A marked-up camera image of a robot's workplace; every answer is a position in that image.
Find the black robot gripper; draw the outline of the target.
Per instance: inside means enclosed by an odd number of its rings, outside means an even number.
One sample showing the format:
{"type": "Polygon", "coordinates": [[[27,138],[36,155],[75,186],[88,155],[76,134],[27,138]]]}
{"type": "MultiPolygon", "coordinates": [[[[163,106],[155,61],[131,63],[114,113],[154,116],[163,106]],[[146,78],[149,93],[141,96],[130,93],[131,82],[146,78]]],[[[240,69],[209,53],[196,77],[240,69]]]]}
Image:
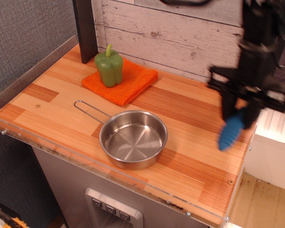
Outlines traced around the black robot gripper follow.
{"type": "Polygon", "coordinates": [[[285,0],[245,0],[242,7],[243,37],[236,68],[213,66],[209,86],[222,95],[222,118],[235,115],[238,98],[246,100],[244,129],[249,129],[264,107],[285,111],[285,85],[273,78],[285,44],[285,0]]]}

